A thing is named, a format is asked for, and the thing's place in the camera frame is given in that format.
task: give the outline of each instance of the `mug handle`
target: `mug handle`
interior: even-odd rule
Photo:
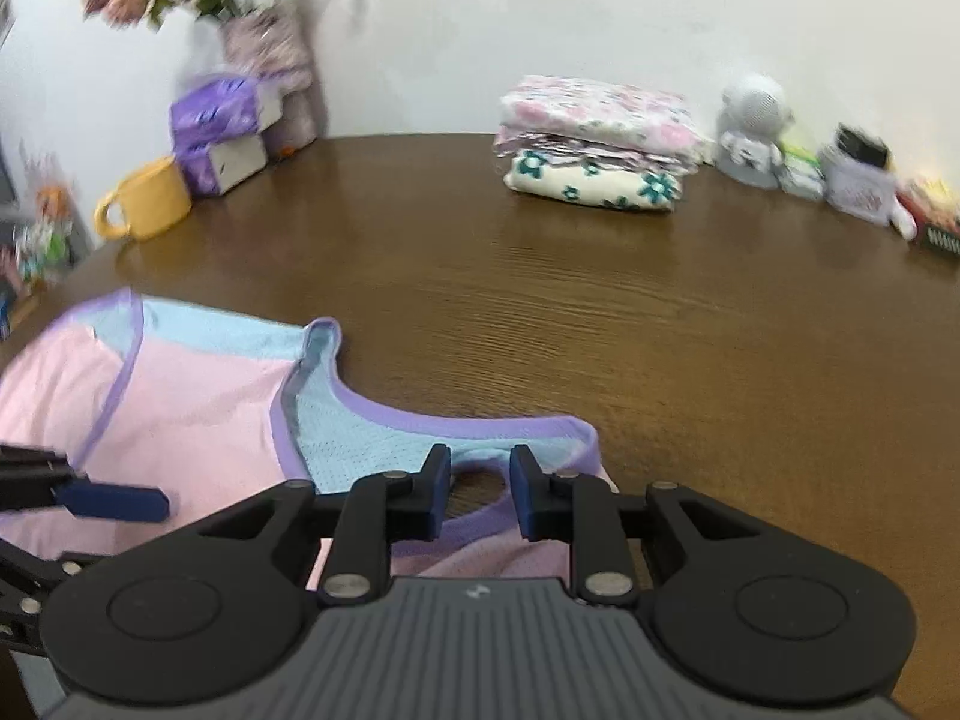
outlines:
[[[93,229],[97,234],[107,241],[115,241],[118,238],[126,238],[130,234],[129,224],[110,224],[107,221],[107,211],[117,201],[116,190],[109,193],[98,204],[97,210],[93,212]]]

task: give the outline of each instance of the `vase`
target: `vase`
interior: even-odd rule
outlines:
[[[280,121],[263,132],[272,159],[299,151],[317,138],[305,90],[313,83],[313,57],[294,11],[284,5],[230,19],[222,27],[224,60],[244,76],[275,85],[283,98]]]

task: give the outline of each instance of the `green leaf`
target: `green leaf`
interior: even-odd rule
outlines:
[[[226,0],[195,0],[195,8],[201,16],[219,16],[227,6]]]
[[[174,7],[176,7],[176,3],[173,0],[153,0],[147,14],[147,23],[152,29],[160,29],[163,26],[166,12]]]

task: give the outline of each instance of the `purple tissue box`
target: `purple tissue box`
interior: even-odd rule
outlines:
[[[267,152],[259,135],[184,148],[175,156],[195,197],[224,194],[267,166]]]
[[[211,81],[170,106],[174,151],[256,135],[280,119],[275,89],[243,76]]]

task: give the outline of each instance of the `stack of folded clothes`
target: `stack of folded clothes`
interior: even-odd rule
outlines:
[[[526,76],[500,104],[507,186],[581,205],[673,210],[704,147],[678,95]]]

